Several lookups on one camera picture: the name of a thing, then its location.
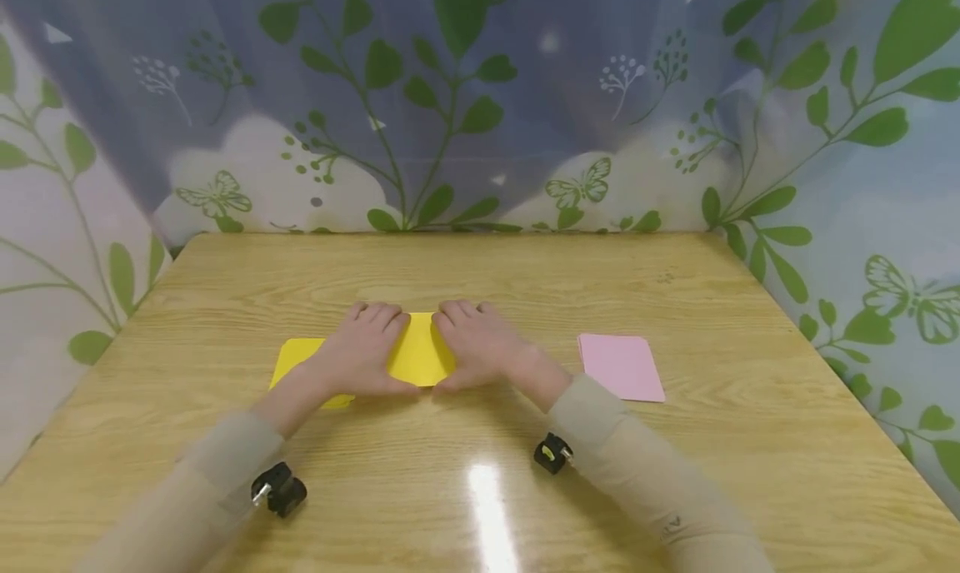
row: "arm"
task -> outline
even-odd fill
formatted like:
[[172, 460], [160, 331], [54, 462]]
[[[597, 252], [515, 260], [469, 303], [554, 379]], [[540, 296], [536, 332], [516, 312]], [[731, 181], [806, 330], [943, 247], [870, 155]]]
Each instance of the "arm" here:
[[661, 539], [677, 573], [774, 571], [749, 523], [669, 442], [592, 378], [570, 376], [520, 340], [491, 306], [482, 303], [475, 315], [468, 307], [442, 306], [437, 327], [462, 370], [438, 390], [506, 377], [550, 415], [577, 471]]
[[194, 573], [230, 541], [253, 508], [253, 479], [283, 442], [338, 394], [417, 395], [387, 376], [409, 316], [358, 303], [313, 356], [248, 411], [226, 416], [78, 562], [77, 573]]

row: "wood grain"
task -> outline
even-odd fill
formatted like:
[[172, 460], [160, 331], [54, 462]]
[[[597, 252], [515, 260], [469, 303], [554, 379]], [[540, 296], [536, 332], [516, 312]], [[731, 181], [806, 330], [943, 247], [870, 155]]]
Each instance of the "wood grain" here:
[[[581, 332], [646, 337], [667, 402], [633, 409], [730, 493], [778, 571], [958, 570], [958, 522], [700, 234], [201, 235], [0, 487], [0, 568], [68, 568], [185, 443], [265, 391], [287, 338], [328, 334], [357, 300], [454, 296], [497, 303], [571, 370]], [[289, 446], [309, 503], [255, 516], [227, 571], [665, 571], [575, 471], [532, 464], [544, 430], [504, 387], [317, 414]]]

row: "folded paper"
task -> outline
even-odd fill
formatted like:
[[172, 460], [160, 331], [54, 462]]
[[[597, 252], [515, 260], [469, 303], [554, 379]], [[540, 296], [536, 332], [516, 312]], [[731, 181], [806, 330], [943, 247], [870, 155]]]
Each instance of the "folded paper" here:
[[[387, 361], [387, 372], [399, 380], [421, 388], [437, 385], [453, 373], [454, 359], [440, 331], [433, 325], [433, 313], [410, 313], [407, 326]], [[294, 338], [280, 348], [277, 366], [273, 369], [270, 387], [277, 385], [293, 367], [303, 363], [323, 344], [323, 338]], [[353, 401], [353, 396], [331, 398], [322, 408], [342, 408]]]

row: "hand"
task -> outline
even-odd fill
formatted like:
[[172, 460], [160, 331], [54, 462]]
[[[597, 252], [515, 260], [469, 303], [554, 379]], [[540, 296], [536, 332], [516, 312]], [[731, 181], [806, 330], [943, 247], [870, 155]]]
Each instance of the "hand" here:
[[337, 331], [295, 372], [314, 379], [327, 397], [417, 395], [417, 386], [387, 374], [387, 359], [409, 322], [410, 315], [397, 304], [355, 303]]
[[507, 378], [548, 413], [573, 383], [557, 361], [524, 340], [493, 304], [446, 301], [433, 321], [457, 359], [457, 370], [434, 387], [435, 394], [474, 388]]
[[476, 308], [467, 301], [441, 302], [433, 322], [457, 359], [457, 370], [434, 388], [438, 394], [497, 381], [537, 350], [488, 302]]

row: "floral curtain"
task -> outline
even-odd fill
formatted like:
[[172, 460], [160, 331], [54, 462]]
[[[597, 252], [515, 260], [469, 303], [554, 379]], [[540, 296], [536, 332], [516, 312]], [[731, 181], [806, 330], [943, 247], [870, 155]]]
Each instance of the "floral curtain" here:
[[960, 512], [956, 3], [2, 0], [6, 467], [151, 230], [710, 230]]

